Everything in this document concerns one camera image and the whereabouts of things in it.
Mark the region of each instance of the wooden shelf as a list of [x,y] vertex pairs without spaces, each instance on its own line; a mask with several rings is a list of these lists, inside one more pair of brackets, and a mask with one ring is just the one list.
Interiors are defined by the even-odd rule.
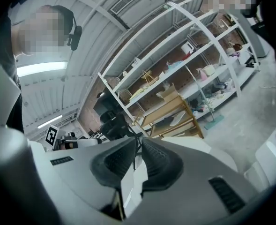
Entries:
[[165,105],[161,106],[159,109],[155,110],[154,112],[150,113],[149,115],[144,117],[144,120],[141,124],[141,127],[144,127],[161,117],[164,117],[168,113],[172,112],[173,110],[181,107],[183,105],[183,100],[180,97],[176,97],[175,99],[171,100],[170,102],[166,103]]
[[166,133],[172,132],[190,122],[193,122],[192,117],[189,116],[187,113],[185,113],[185,115],[181,118],[179,123],[176,124],[175,126],[171,127],[169,124],[164,124],[164,125],[158,126],[157,124],[155,124],[151,129],[150,137],[155,137],[160,134],[166,134]]

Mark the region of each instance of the headphones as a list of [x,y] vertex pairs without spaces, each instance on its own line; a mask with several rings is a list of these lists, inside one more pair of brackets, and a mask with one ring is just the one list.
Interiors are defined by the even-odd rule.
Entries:
[[78,43],[80,42],[80,38],[82,35],[82,27],[76,25],[74,15],[73,15],[73,21],[74,21],[75,28],[74,28],[73,34],[72,33],[69,34],[69,40],[68,40],[67,46],[70,46],[71,50],[75,51],[78,47]]

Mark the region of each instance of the white container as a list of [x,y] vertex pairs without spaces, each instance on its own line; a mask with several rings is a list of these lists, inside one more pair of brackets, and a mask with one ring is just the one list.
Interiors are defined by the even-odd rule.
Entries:
[[216,72],[216,70],[215,70],[215,68],[214,68],[213,65],[207,65],[202,70],[205,72],[205,74],[207,76],[211,76],[211,75],[213,75]]
[[188,54],[188,53],[192,54],[194,51],[194,48],[189,42],[186,42],[185,44],[182,45],[181,50],[183,50],[185,54]]

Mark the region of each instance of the concrete floor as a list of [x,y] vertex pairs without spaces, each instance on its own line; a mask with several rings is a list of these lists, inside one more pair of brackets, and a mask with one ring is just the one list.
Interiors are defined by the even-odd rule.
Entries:
[[206,115],[199,121],[207,144],[232,156],[240,173],[251,166],[256,150],[276,128],[276,63],[273,51],[260,61],[261,71],[255,72],[242,87],[242,97],[233,95],[215,111],[215,117],[222,114],[225,119],[208,131],[204,126],[212,120],[211,116]]

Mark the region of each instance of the person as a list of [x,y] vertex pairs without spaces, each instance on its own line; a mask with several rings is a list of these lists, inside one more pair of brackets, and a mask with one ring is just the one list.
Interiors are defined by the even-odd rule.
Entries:
[[[11,25],[7,14],[0,19],[0,64],[21,89],[16,59],[33,55],[50,47],[63,46],[73,27],[73,12],[57,5],[40,7],[30,17]],[[7,126],[24,133],[22,124],[22,95],[16,101]]]

